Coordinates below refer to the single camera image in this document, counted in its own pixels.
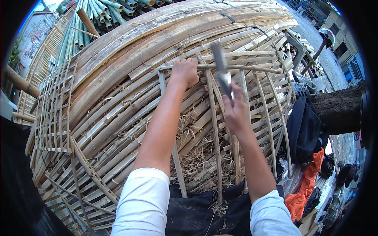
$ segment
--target sneaker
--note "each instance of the sneaker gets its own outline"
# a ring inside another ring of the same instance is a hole
[[[316,90],[314,93],[309,91],[309,86],[306,83],[292,82],[295,95],[298,97],[308,97],[310,100],[313,100],[316,95]]]

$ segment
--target orange cloth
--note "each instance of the orange cloth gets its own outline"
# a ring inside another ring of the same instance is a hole
[[[313,162],[310,162],[304,172],[304,180],[297,194],[285,197],[286,207],[290,211],[291,221],[300,220],[303,215],[305,204],[315,187],[315,178],[322,167],[324,149],[320,152],[313,153]]]

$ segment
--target sky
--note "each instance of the sky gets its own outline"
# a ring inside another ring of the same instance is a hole
[[[54,3],[56,3],[56,5],[58,6],[61,2],[62,2],[62,0],[45,0],[45,3],[46,3],[47,6],[54,4]],[[39,2],[34,11],[42,11],[43,9],[44,9],[44,7],[43,7],[42,3]]]

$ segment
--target forearm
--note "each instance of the forearm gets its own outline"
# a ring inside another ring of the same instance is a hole
[[[251,129],[236,135],[243,150],[248,192],[253,203],[276,189],[276,182]]]
[[[169,176],[169,162],[177,133],[185,84],[171,80],[148,124],[134,170],[152,167]]]

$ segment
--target white shirt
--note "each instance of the white shirt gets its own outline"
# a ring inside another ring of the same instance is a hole
[[[123,187],[112,236],[165,235],[168,203],[169,178],[164,172],[154,168],[134,170]],[[252,204],[250,228],[253,236],[301,235],[277,190]]]

